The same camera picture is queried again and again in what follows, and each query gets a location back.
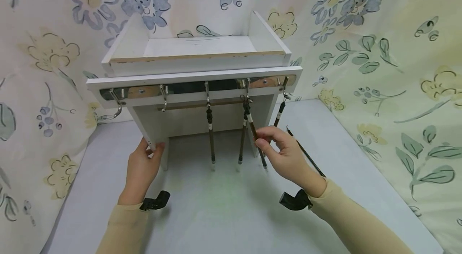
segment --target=beige sleeve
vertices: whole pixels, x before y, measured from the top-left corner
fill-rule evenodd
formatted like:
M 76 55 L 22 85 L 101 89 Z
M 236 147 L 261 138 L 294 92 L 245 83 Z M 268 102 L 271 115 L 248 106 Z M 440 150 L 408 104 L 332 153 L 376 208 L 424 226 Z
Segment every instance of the beige sleeve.
M 140 252 L 149 213 L 140 206 L 116 205 L 112 210 L 106 233 L 96 254 L 137 254 Z
M 310 197 L 313 211 L 329 223 L 352 254 L 412 254 L 398 236 L 374 215 L 346 196 L 332 180 L 319 198 Z

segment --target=metal hook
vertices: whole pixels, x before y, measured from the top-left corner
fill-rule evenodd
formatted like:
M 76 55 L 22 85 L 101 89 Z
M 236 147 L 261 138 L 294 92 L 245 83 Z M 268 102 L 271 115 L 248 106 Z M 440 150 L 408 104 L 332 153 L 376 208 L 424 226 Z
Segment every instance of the metal hook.
M 247 101 L 249 101 L 249 103 L 253 103 L 252 99 L 250 99 L 249 97 L 250 78 L 247 78 L 247 83 L 244 83 L 244 84 L 245 84 L 245 90 L 246 90 L 245 97 L 247 98 Z
M 282 84 L 281 84 L 281 81 L 279 80 L 279 77 L 277 77 L 277 81 L 278 81 L 278 86 L 279 86 L 279 87 L 282 87 L 282 89 L 279 89 L 279 90 L 282 90 L 282 94 L 283 94 L 283 96 L 284 96 L 284 99 L 292 100 L 292 98 L 289 97 L 289 95 L 287 95 L 287 93 L 286 93 L 286 86 L 287 86 L 287 84 L 288 84 L 288 82 L 289 82 L 289 77 L 286 76 L 286 77 L 284 78 L 284 83 L 282 83 Z
M 207 106 L 210 106 L 209 81 L 205 82 L 205 94 L 207 95 Z
M 160 91 L 162 96 L 164 97 L 164 108 L 162 109 L 163 112 L 167 109 L 167 95 L 168 95 L 168 86 L 159 85 Z
M 110 89 L 109 90 L 109 94 L 111 94 L 112 98 L 117 102 L 117 106 L 118 106 L 118 110 L 115 114 L 113 115 L 104 115 L 103 117 L 101 117 L 103 120 L 105 121 L 108 121 L 108 120 L 112 120 L 112 119 L 115 119 L 116 117 L 118 117 L 118 115 L 120 115 L 120 113 L 122 112 L 122 103 L 121 101 L 119 100 L 119 98 L 117 97 L 114 89 Z

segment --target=hand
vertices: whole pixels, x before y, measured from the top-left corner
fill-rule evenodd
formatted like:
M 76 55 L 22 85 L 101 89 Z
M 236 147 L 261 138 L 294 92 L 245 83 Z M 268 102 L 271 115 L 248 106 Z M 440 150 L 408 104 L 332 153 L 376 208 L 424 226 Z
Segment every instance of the hand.
M 156 143 L 154 153 L 142 138 L 140 144 L 128 157 L 127 181 L 119 197 L 119 205 L 136 205 L 143 202 L 146 192 L 157 175 L 165 143 Z
M 255 144 L 266 154 L 279 175 L 294 182 L 312 197 L 320 197 L 324 193 L 326 181 L 305 161 L 297 140 L 274 126 L 258 129 L 257 136 L 259 139 Z M 271 147 L 271 140 L 276 142 L 279 153 Z

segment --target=gray table surface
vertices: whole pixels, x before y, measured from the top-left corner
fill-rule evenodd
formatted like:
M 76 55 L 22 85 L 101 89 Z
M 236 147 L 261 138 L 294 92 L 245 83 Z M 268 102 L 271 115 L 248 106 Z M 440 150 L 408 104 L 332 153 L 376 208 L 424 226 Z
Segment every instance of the gray table surface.
M 289 125 L 326 176 L 387 224 L 419 254 L 440 245 L 319 100 L 289 103 L 280 127 Z M 124 187 L 128 155 L 141 133 L 134 122 L 108 124 L 91 137 L 72 190 L 43 254 L 94 253 Z M 153 211 L 146 253 L 348 253 L 327 223 L 312 212 L 278 203 L 298 187 L 268 171 L 246 141 L 238 171 L 239 131 L 215 135 L 216 171 L 210 170 L 208 135 L 170 140 L 169 169 L 159 172 L 148 196 L 171 193 Z

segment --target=fabric backdrop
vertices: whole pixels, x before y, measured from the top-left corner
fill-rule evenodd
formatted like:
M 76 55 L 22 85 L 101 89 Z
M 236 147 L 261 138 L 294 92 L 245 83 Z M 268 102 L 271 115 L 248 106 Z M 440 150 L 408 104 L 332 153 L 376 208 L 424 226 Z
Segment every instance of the fabric backdrop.
M 105 111 L 86 90 L 132 14 L 153 38 L 239 35 L 251 10 L 447 253 L 462 253 L 458 0 L 0 0 L 0 244 L 38 253 Z M 130 119 L 124 111 L 115 121 Z

